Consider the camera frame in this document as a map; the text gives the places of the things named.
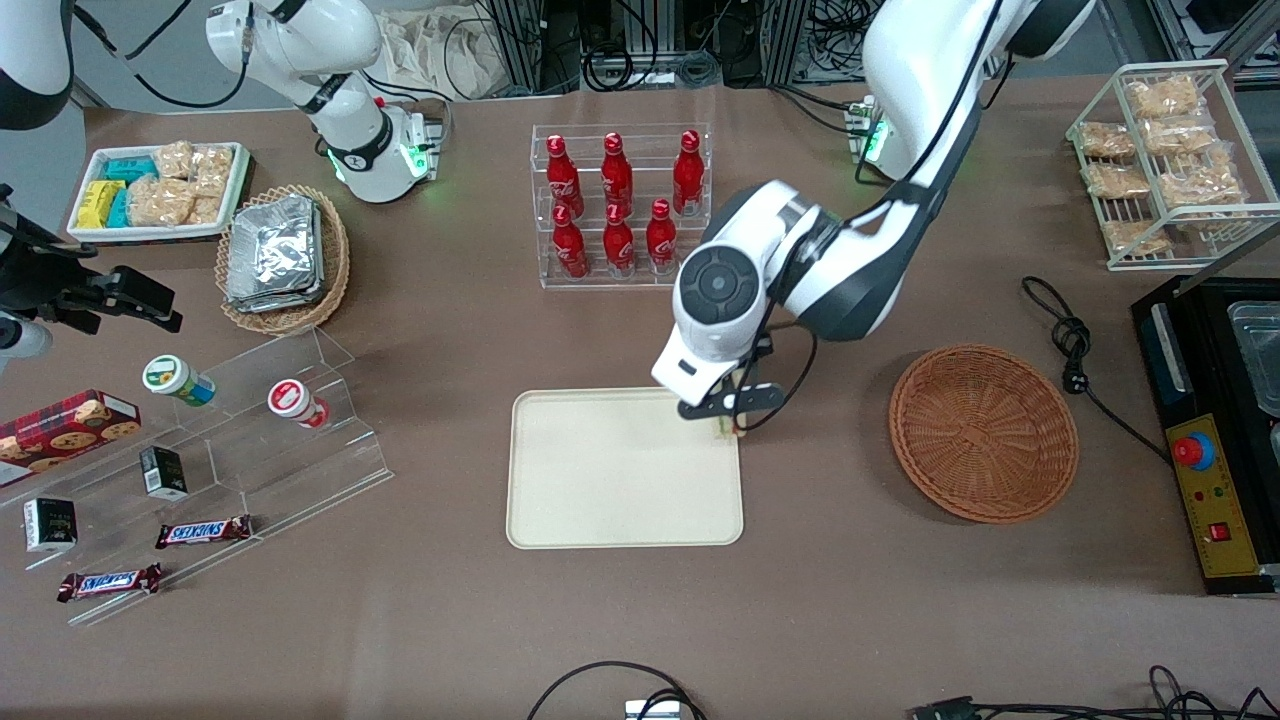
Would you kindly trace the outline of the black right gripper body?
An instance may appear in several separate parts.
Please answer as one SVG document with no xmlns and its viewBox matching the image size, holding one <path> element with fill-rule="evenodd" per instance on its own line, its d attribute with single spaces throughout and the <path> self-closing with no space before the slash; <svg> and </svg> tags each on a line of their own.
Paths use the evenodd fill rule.
<svg viewBox="0 0 1280 720">
<path fill-rule="evenodd" d="M 97 272 L 82 261 L 97 250 L 64 243 L 18 213 L 10 202 L 13 188 L 1 184 L 1 305 L 8 314 L 27 320 L 67 323 L 72 313 L 102 306 Z"/>
</svg>

